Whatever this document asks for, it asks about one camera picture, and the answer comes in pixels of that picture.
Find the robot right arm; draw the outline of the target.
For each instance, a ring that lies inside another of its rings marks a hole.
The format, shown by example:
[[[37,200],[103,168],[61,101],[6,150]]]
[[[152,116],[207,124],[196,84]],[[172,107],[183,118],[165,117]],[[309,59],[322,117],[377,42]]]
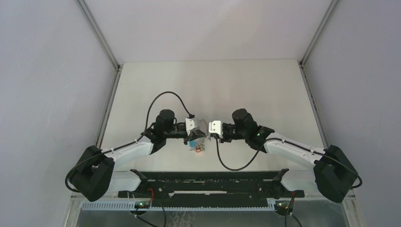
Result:
[[[286,138],[259,125],[244,108],[235,110],[232,118],[234,123],[217,120],[208,123],[208,131],[217,143],[244,140],[256,153],[278,155],[304,168],[285,170],[273,184],[276,195],[318,191],[328,200],[341,203],[350,190],[362,186],[362,178],[339,147],[319,148]]]

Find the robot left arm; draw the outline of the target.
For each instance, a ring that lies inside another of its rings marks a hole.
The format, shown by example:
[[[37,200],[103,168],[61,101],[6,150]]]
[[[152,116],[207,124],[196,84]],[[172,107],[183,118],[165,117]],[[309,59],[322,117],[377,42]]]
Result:
[[[206,132],[193,115],[184,122],[175,122],[172,110],[162,110],[155,122],[133,142],[107,151],[95,145],[87,147],[67,173],[66,187],[81,193],[90,202],[108,192],[130,191],[136,197],[142,197],[148,191],[144,178],[134,170],[121,171],[120,167],[139,157],[154,154],[166,145],[168,139],[183,139],[184,145],[187,145],[205,138]]]

